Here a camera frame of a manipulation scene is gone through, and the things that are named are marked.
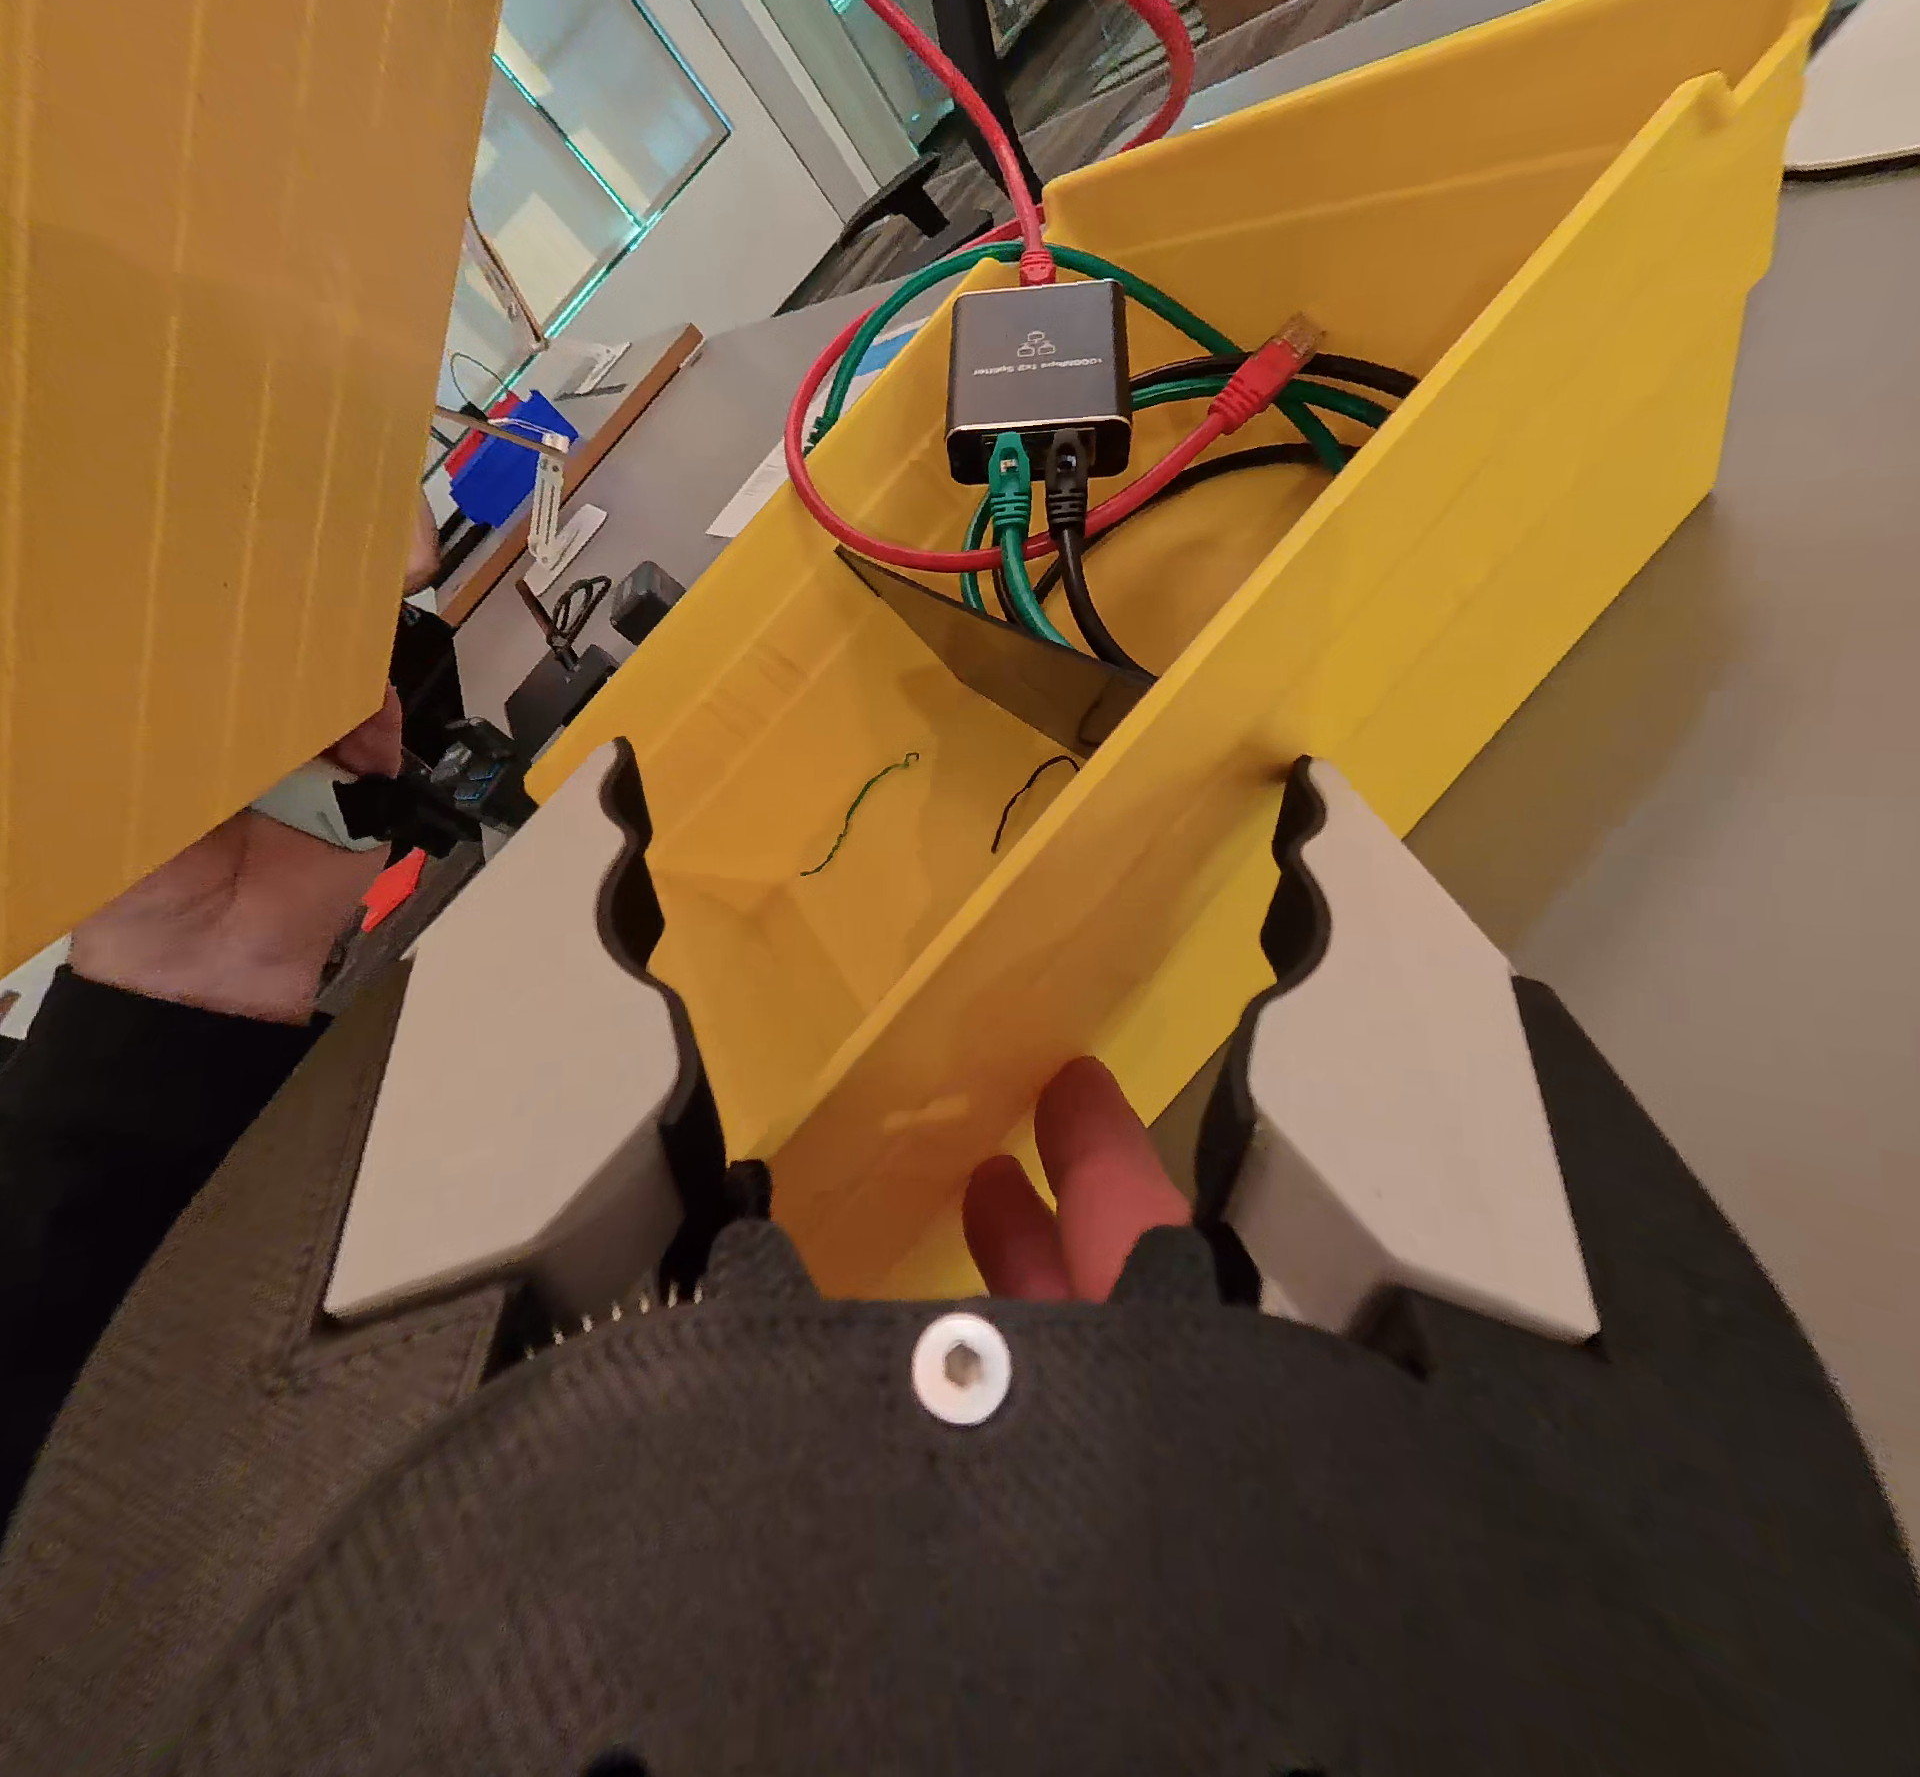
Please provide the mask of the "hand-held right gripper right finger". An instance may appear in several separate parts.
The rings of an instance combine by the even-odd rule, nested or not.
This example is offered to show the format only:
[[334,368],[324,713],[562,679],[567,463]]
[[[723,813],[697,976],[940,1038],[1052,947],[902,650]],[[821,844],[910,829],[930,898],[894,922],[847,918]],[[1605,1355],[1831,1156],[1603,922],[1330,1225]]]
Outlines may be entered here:
[[1226,1298],[1357,1335],[1413,1291],[1591,1341],[1510,962],[1326,759],[1288,774],[1272,854],[1269,982],[1222,1051],[1193,1156]]

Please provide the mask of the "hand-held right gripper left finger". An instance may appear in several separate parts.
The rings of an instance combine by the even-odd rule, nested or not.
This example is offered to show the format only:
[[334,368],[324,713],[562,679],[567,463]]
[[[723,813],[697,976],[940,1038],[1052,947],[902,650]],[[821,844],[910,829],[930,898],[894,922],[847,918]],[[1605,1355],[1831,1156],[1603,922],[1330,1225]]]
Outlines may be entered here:
[[651,840],[635,750],[613,737],[421,933],[328,1320],[487,1284],[554,1322],[698,1297],[729,1151],[689,1012],[651,971]]

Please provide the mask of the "yellow plastic bin with divider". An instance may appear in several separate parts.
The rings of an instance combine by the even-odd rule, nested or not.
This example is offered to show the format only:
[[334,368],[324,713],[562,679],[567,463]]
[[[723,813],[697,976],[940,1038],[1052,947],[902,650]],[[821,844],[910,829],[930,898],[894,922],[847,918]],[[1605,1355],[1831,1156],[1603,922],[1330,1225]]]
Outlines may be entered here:
[[[829,1297],[972,1290],[972,1167],[1065,1061],[1158,1113],[1269,982],[1286,770],[1407,833],[1716,482],[1833,0],[1544,0],[1049,189],[1069,246],[1234,340],[1419,374],[1335,480],[1237,476],[1092,558],[1158,682],[1058,750],[773,494],[540,762],[625,736],[733,1155]],[[827,873],[851,794],[902,752]]]

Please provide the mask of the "black ethernet splitter box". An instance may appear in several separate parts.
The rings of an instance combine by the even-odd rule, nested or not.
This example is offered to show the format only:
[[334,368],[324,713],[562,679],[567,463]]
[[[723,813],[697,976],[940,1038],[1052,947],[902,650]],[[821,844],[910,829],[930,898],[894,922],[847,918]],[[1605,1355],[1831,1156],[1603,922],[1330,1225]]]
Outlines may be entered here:
[[983,488],[991,449],[1017,435],[1040,463],[1078,433],[1094,478],[1127,468],[1134,400],[1123,286],[1107,276],[961,292],[950,305],[948,474]]

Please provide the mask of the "person's left hand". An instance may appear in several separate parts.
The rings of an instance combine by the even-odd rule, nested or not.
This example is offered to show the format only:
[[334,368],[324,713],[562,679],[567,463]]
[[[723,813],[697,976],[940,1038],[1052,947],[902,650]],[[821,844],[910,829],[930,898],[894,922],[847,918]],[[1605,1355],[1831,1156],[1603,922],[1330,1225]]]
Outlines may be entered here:
[[303,1023],[381,864],[248,808],[78,925],[67,960],[130,996]]

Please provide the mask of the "person's right hand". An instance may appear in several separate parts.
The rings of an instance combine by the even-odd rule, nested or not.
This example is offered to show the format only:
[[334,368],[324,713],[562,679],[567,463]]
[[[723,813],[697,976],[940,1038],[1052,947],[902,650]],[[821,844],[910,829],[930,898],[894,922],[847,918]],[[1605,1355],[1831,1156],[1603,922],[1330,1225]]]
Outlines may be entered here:
[[1037,1097],[1037,1189],[1012,1155],[984,1158],[963,1199],[972,1266],[997,1300],[1103,1303],[1152,1231],[1188,1229],[1189,1205],[1115,1074],[1071,1061]]

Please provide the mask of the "black scissors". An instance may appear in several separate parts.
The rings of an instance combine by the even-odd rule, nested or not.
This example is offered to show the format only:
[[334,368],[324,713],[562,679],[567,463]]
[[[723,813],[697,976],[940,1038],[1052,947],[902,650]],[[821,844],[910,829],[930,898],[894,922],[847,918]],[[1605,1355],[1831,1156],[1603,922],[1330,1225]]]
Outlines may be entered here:
[[548,606],[540,601],[540,591],[532,588],[529,578],[516,579],[516,593],[527,611],[532,613],[546,651],[567,673],[580,667],[576,643],[587,618],[609,597],[610,590],[610,578],[592,575],[565,586]]

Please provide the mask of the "small white stand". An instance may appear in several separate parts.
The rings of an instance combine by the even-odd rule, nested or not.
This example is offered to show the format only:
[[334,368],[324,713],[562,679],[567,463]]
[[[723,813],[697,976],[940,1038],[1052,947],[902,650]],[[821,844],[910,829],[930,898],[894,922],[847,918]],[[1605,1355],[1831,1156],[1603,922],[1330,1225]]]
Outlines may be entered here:
[[572,438],[544,433],[537,451],[538,472],[529,510],[527,552],[543,583],[556,579],[609,522],[609,514],[593,504],[565,507],[570,446]]

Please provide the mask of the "blue plastic bin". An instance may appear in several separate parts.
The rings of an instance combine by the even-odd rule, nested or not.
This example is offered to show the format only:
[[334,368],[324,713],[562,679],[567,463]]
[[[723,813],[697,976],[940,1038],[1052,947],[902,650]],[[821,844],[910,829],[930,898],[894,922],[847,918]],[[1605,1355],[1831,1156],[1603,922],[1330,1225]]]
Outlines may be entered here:
[[507,393],[487,413],[502,435],[469,433],[444,463],[451,504],[458,517],[503,526],[535,494],[540,444],[570,451],[580,433],[551,397]]

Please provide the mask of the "green twist tie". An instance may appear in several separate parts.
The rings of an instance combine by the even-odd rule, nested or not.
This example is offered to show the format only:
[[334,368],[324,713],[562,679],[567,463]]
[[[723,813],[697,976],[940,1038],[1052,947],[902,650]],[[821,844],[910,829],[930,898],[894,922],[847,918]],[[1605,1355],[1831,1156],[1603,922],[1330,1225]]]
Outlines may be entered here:
[[922,762],[922,754],[918,750],[906,750],[896,759],[891,759],[887,766],[876,770],[876,774],[851,794],[851,801],[844,813],[844,821],[838,833],[833,836],[827,852],[822,852],[822,855],[814,864],[807,867],[799,876],[814,879],[827,873],[829,867],[836,864],[836,861],[841,855],[844,848],[847,846],[857,813],[873,799],[876,789],[883,783],[896,778],[898,774],[910,771],[920,762]]

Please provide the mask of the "black twist tie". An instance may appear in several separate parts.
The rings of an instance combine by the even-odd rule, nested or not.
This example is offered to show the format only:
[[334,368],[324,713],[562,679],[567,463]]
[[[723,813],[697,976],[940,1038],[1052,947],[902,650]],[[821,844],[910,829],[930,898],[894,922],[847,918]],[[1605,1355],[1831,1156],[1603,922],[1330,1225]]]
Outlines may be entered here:
[[1006,833],[1008,833],[1008,829],[1009,829],[1009,824],[1012,824],[1012,820],[1013,820],[1015,808],[1022,805],[1024,799],[1028,799],[1029,792],[1033,792],[1033,790],[1040,787],[1040,783],[1042,783],[1051,771],[1055,771],[1055,770],[1058,770],[1058,767],[1067,767],[1067,770],[1071,770],[1071,771],[1078,771],[1078,770],[1080,770],[1080,764],[1083,764],[1083,762],[1080,762],[1077,756],[1072,756],[1072,754],[1052,754],[1052,756],[1044,757],[1040,764],[1036,764],[1036,766],[1029,770],[1029,774],[1017,785],[1017,789],[1008,796],[1008,801],[1006,801],[1006,805],[1004,805],[1004,808],[1001,808],[1001,815],[1000,815],[1000,820],[997,820],[997,826],[994,826],[991,844],[989,844],[989,854],[991,854],[991,855],[997,855],[997,854],[1001,852],[1004,841],[1006,841]]

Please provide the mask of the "black bin divider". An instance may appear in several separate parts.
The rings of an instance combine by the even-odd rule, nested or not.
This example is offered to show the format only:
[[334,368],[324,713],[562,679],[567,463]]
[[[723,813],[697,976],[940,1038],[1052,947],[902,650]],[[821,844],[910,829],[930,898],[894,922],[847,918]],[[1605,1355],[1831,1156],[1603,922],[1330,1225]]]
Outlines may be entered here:
[[963,601],[845,547],[836,558],[961,685],[1078,759],[1089,759],[1152,689],[1140,673],[972,613]]

